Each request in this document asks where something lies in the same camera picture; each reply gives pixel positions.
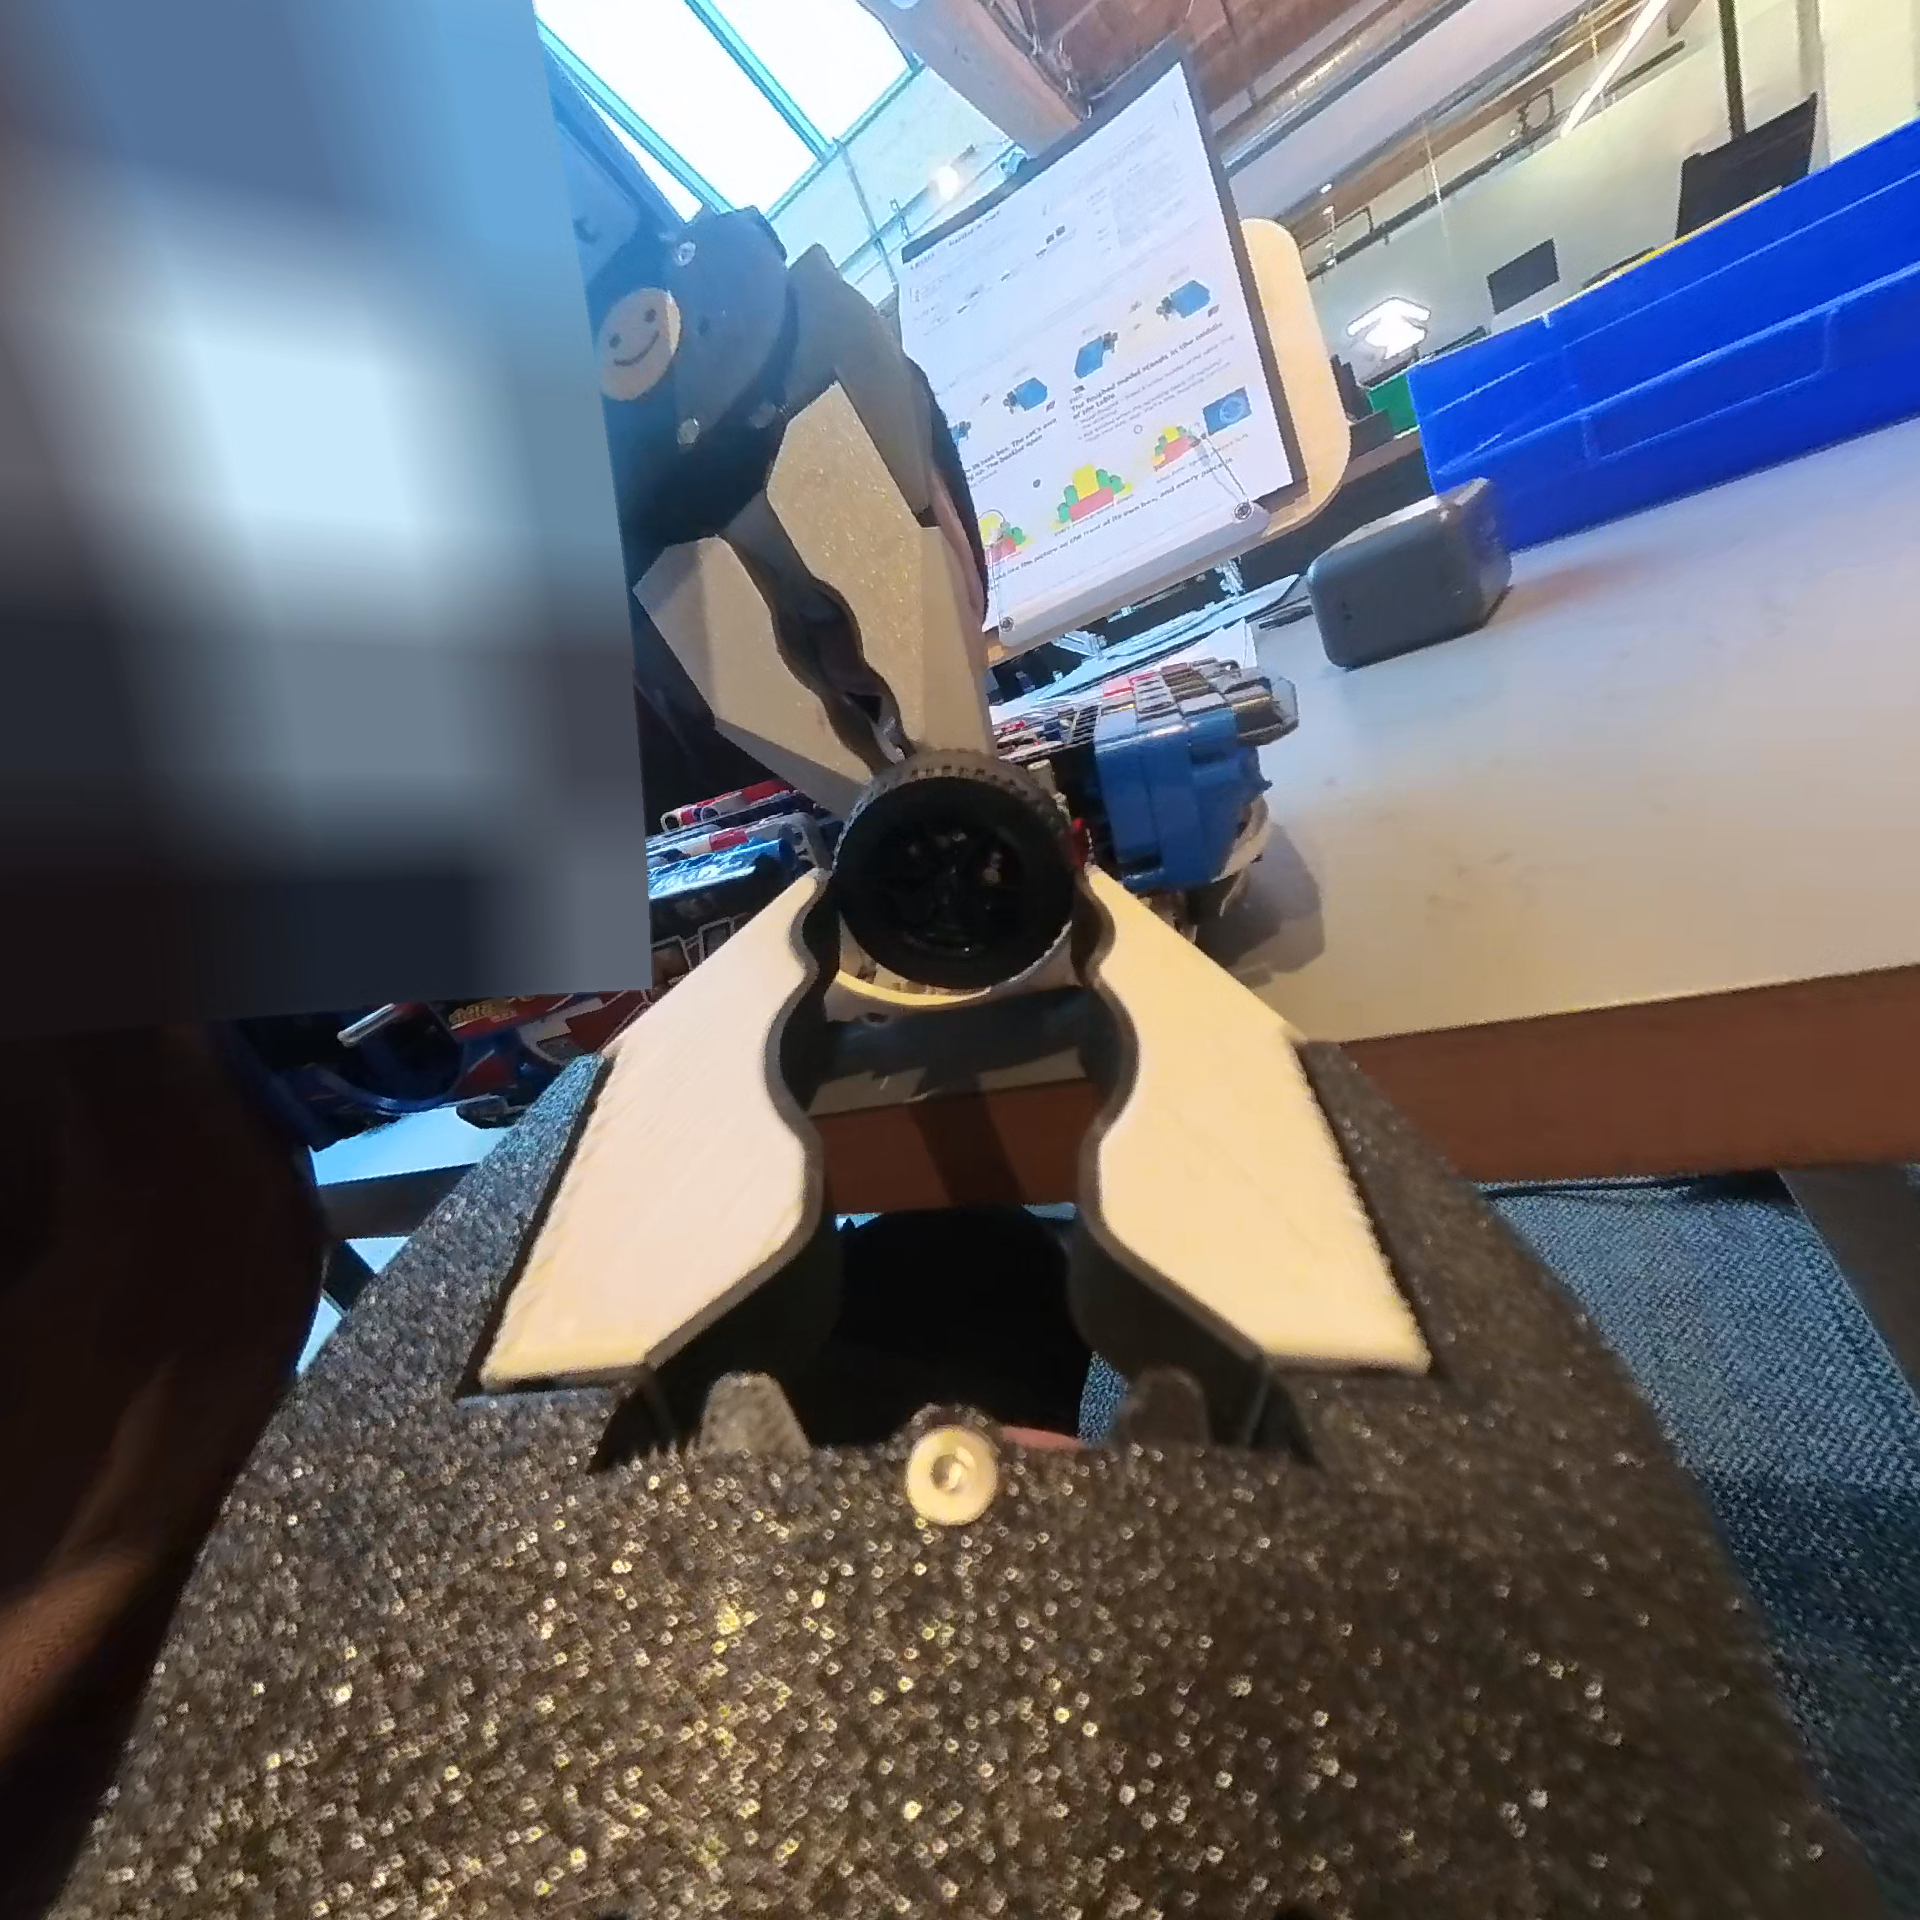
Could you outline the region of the open instruction booklet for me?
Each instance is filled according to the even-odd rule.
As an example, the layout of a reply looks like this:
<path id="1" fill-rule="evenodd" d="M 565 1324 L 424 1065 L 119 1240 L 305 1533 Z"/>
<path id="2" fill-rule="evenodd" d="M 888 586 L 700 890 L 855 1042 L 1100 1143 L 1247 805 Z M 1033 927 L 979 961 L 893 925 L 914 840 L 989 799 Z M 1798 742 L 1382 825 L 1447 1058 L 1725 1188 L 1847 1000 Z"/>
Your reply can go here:
<path id="1" fill-rule="evenodd" d="M 1257 667 L 1252 616 L 1220 604 L 1126 639 L 1078 631 L 1038 643 L 989 669 L 989 718 L 1000 729 L 1052 703 L 1098 698 L 1143 672 L 1206 659 L 1240 669 Z"/>

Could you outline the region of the pale wooden display board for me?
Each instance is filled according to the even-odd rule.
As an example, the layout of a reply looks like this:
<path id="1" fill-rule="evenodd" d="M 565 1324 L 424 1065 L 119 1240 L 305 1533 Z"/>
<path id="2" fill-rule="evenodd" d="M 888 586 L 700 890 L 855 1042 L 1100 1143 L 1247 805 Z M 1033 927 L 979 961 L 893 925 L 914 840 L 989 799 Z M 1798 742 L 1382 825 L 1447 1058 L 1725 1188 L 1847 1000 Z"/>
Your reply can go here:
<path id="1" fill-rule="evenodd" d="M 1283 405 L 1300 442 L 1296 490 L 1262 496 L 1231 528 L 1191 538 L 1154 565 L 1133 565 L 1114 578 L 1078 595 L 1062 611 L 1048 616 L 1003 619 L 988 639 L 988 663 L 1010 661 L 1045 642 L 1083 628 L 1126 607 L 1150 601 L 1186 578 L 1250 553 L 1262 542 L 1307 526 L 1320 516 L 1346 477 L 1351 431 L 1332 374 L 1332 355 L 1308 295 L 1300 244 L 1287 227 L 1270 219 L 1240 223 L 1260 315 L 1277 361 L 1280 405 Z"/>

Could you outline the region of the grey desk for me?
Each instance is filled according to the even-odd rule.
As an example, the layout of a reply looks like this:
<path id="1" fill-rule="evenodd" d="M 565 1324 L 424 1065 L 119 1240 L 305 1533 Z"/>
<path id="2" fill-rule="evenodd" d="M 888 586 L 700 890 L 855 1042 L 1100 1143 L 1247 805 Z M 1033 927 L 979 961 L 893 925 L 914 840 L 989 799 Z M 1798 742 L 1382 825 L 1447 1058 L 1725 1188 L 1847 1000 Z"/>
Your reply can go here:
<path id="1" fill-rule="evenodd" d="M 1477 1182 L 1916 1163 L 1918 424 L 1517 558 L 1300 691 L 1201 945 Z"/>

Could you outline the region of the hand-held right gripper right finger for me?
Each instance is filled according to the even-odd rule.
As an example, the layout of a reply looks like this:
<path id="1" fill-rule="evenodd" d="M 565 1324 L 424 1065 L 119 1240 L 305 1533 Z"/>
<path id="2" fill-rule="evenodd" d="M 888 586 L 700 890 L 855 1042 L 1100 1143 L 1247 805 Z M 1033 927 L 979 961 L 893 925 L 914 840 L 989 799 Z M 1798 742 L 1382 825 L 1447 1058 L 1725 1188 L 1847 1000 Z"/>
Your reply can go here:
<path id="1" fill-rule="evenodd" d="M 1280 1375 L 1429 1371 L 1429 1341 L 1307 1073 L 1303 1041 L 1119 881 L 1083 879 L 1073 959 L 1098 1108 L 1078 1209 L 1091 1313 L 1135 1288 L 1201 1354 Z"/>

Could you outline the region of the blue plastic bin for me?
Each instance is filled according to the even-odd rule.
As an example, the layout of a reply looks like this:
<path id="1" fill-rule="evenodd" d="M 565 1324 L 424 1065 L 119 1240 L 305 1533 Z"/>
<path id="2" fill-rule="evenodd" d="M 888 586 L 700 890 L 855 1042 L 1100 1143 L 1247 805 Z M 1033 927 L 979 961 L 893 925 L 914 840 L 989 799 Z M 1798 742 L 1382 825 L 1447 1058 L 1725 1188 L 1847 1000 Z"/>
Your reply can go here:
<path id="1" fill-rule="evenodd" d="M 1408 371 L 1433 491 L 1539 547 L 1918 412 L 1918 123 Z"/>

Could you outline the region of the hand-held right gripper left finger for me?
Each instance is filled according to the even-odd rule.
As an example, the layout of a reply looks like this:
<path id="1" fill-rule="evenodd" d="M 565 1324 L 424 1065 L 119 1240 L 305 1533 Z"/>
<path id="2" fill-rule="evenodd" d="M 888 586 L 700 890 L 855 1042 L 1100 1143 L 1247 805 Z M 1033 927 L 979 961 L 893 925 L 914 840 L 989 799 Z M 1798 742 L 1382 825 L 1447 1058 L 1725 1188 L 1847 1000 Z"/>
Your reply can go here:
<path id="1" fill-rule="evenodd" d="M 802 1253 L 825 1212 L 822 1139 L 785 1045 L 830 974 L 827 879 L 807 873 L 610 1042 L 484 1389 L 639 1380 Z"/>

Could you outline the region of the toy brick car chassis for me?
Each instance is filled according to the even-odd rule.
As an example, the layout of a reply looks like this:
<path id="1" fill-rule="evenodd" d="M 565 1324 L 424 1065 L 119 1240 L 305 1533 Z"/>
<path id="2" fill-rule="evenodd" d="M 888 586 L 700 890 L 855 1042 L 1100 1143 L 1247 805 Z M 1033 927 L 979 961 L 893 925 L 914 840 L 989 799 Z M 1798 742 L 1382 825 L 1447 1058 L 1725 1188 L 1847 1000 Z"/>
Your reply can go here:
<path id="1" fill-rule="evenodd" d="M 1057 789 L 1083 850 L 1181 927 L 1221 910 L 1263 846 L 1260 749 L 1300 705 L 1254 667 L 1171 661 L 995 729 L 995 753 Z M 414 1000 L 245 1023 L 307 1148 L 431 1109 L 510 1126 L 707 961 L 793 879 L 825 869 L 837 815 L 780 779 L 685 799 L 645 843 L 654 981 L 639 991 Z"/>

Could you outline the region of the person's dark brown clothing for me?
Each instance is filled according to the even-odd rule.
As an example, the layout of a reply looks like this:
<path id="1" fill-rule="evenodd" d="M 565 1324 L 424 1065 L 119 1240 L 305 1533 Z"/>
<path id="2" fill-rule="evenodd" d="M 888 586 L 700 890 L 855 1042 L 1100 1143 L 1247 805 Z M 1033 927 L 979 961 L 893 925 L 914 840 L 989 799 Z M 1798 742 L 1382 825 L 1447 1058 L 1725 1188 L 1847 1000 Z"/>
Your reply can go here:
<path id="1" fill-rule="evenodd" d="M 2 1910 L 43 1916 L 330 1238 L 222 1028 L 6 1042 L 2 1192 Z"/>

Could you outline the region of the black toy car wheel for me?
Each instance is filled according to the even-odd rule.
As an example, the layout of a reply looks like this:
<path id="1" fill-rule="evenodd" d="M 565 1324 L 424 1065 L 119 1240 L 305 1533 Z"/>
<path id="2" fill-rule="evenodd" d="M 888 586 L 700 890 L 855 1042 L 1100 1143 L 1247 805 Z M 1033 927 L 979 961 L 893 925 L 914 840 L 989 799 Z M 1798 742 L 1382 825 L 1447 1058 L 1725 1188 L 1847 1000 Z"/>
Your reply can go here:
<path id="1" fill-rule="evenodd" d="M 1065 939 L 1073 823 L 1038 775 L 977 750 L 911 755 L 847 814 L 827 901 L 876 966 L 949 993 L 1000 988 Z"/>

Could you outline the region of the dark grey power adapter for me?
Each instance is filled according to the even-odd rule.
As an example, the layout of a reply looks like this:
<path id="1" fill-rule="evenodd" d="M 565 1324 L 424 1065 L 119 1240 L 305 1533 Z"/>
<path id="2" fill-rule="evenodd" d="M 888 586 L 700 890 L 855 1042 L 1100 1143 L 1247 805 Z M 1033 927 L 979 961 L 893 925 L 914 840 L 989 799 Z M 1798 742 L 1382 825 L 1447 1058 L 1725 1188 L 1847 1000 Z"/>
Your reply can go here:
<path id="1" fill-rule="evenodd" d="M 1322 648 L 1341 672 L 1478 631 L 1510 586 L 1502 491 L 1487 477 L 1364 523 L 1307 570 Z"/>

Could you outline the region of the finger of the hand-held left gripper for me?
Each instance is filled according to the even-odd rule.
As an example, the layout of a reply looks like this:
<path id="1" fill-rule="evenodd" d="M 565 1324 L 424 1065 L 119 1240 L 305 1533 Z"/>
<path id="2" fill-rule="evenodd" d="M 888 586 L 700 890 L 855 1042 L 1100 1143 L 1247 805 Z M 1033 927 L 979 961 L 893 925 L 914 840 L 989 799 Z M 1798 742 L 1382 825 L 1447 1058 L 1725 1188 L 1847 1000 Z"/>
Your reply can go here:
<path id="1" fill-rule="evenodd" d="M 769 506 L 802 572 L 847 616 L 902 753 L 993 750 L 985 604 L 972 562 L 906 502 L 842 385 L 787 424 Z"/>
<path id="2" fill-rule="evenodd" d="M 634 595 L 720 737 L 827 814 L 860 803 L 882 765 L 872 729 L 785 646 L 729 542 L 665 548 Z"/>

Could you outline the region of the printed instruction sheet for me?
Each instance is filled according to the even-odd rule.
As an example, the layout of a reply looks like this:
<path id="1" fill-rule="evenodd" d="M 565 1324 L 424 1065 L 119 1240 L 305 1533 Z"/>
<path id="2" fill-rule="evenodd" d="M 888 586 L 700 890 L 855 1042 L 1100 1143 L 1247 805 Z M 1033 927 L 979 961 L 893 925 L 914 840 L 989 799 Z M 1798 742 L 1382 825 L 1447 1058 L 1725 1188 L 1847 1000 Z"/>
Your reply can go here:
<path id="1" fill-rule="evenodd" d="M 1273 328 L 1171 43 L 902 252 L 899 335 L 966 470 L 1005 656 L 1236 557 L 1307 491 Z"/>

